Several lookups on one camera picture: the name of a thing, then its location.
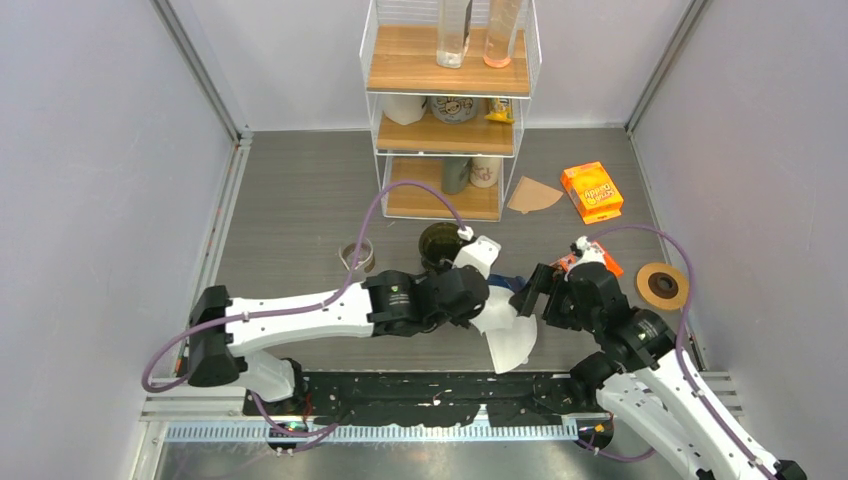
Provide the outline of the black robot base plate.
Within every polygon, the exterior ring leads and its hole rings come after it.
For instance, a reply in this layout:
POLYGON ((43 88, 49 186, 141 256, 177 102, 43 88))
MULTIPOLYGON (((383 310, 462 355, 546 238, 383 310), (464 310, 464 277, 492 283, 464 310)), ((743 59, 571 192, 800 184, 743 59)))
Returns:
POLYGON ((366 427, 465 427, 480 413, 492 427, 553 427, 574 414, 579 439, 599 448, 615 433, 578 381, 552 372, 307 372, 292 398, 263 406, 272 416, 366 427))

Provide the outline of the dark green coffee dripper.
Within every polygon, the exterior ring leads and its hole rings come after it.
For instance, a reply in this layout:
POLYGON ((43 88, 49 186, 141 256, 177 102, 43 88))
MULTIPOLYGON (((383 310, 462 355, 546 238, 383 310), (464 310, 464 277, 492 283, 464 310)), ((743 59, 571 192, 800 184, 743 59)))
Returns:
POLYGON ((418 249, 421 259, 448 258, 454 261, 460 248, 465 245, 458 231, 459 226, 454 223, 437 222, 429 225, 419 237, 418 249))

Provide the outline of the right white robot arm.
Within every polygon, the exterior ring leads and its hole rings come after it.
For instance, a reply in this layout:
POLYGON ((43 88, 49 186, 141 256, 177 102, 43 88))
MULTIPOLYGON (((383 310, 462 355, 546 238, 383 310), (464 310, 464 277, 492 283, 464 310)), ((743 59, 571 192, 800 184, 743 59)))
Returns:
POLYGON ((540 295, 546 324, 592 334, 599 345, 571 374, 574 403, 624 421, 684 479, 804 479, 792 460, 757 442, 695 372, 655 312, 634 307, 598 262, 562 271, 537 265, 509 303, 531 313, 540 295))

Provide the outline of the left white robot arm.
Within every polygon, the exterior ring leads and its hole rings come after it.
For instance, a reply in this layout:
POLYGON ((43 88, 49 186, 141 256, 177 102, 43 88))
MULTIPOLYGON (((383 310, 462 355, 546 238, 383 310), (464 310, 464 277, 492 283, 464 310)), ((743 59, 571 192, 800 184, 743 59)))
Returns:
POLYGON ((351 284, 334 302, 327 297, 245 299, 223 285, 206 288, 190 314, 188 384, 239 386, 293 414, 307 398, 301 368, 270 348, 332 337, 411 337, 446 323, 467 328, 482 312, 489 285, 471 266, 421 275, 386 270, 351 284))

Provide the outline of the white paper coffee filter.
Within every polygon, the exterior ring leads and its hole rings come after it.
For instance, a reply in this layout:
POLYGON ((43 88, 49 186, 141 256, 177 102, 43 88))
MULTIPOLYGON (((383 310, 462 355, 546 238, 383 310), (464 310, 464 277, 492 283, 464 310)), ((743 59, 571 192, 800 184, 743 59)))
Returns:
POLYGON ((514 292, 500 286, 489 286, 489 296, 480 313, 470 323, 481 333, 511 329, 518 318, 516 309, 510 304, 514 292))

